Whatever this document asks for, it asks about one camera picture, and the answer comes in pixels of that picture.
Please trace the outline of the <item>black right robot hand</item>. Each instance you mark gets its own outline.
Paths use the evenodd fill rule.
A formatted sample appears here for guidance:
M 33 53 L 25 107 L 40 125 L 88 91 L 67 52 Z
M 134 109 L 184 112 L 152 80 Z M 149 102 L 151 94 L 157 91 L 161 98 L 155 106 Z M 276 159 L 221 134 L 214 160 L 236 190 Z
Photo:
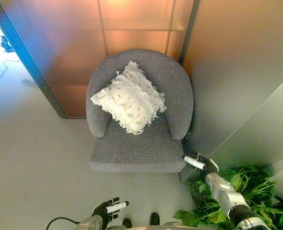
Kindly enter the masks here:
M 190 155 L 184 155 L 183 160 L 193 166 L 197 172 L 205 173 L 218 173 L 218 165 L 210 158 L 206 158 L 197 152 L 192 152 Z

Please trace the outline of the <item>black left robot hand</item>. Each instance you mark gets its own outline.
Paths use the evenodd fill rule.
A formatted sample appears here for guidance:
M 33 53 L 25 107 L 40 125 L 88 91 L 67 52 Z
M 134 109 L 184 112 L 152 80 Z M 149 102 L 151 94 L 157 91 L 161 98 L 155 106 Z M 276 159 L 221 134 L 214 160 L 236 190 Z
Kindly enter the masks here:
M 108 223 L 118 217 L 117 212 L 127 207 L 129 201 L 120 202 L 119 197 L 115 197 L 97 205 L 92 212 L 92 216 L 99 216 L 102 220 L 102 230 L 107 228 Z

